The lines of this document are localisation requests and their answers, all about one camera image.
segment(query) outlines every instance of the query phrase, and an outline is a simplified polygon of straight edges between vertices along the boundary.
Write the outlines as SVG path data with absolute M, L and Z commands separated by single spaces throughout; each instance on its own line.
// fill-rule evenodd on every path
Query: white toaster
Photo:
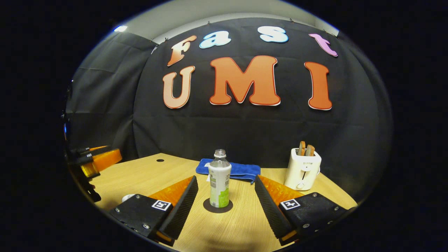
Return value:
M 300 156 L 298 150 L 298 148 L 291 149 L 284 185 L 294 190 L 306 191 L 311 189 L 320 172 L 322 158 L 316 151 L 314 156 Z

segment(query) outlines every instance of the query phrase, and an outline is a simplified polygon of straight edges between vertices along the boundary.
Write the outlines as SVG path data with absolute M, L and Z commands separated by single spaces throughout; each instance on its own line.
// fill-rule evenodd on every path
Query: wooden table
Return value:
M 196 173 L 199 161 L 167 154 L 156 155 L 115 164 L 94 178 L 91 184 L 101 195 L 96 206 L 106 211 L 121 204 L 127 194 L 151 195 L 185 178 L 196 175 L 199 191 L 184 228 L 173 249 L 181 252 L 271 252 L 282 247 L 275 238 L 254 184 L 231 179 L 229 198 L 233 208 L 226 213 L 211 213 L 203 202 L 210 197 L 207 175 Z M 261 175 L 283 183 L 286 168 L 262 168 Z M 320 173 L 313 187 L 304 194 L 319 192 L 345 209 L 357 206 L 356 202 L 330 179 Z

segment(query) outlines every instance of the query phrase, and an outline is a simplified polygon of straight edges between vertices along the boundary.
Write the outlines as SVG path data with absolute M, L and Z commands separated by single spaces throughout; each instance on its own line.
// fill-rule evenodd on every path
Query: black coaster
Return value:
M 230 211 L 230 209 L 232 209 L 232 207 L 233 207 L 233 203 L 231 200 L 228 201 L 228 205 L 226 207 L 223 207 L 223 208 L 214 207 L 214 206 L 210 205 L 210 198 L 206 199 L 204 201 L 203 205 L 207 211 L 212 212 L 212 213 L 225 213 L 225 212 Z

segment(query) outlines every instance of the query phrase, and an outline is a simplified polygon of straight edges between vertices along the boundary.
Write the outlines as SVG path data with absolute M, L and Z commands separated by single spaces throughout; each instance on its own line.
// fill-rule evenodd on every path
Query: bottle label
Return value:
M 232 166 L 213 169 L 209 167 L 210 173 L 210 204 L 214 207 L 226 207 L 228 200 L 228 185 L 230 180 L 230 170 Z

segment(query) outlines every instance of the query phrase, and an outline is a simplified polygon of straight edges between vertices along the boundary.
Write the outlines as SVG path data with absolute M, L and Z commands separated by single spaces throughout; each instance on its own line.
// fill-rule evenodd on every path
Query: letter m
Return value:
M 254 93 L 249 97 L 254 105 L 276 106 L 280 97 L 276 94 L 274 65 L 277 59 L 271 56 L 256 56 L 243 73 L 236 62 L 229 57 L 212 60 L 215 68 L 215 94 L 210 97 L 213 105 L 229 104 L 232 98 L 227 94 L 227 85 L 238 103 L 246 98 L 249 88 L 254 84 Z

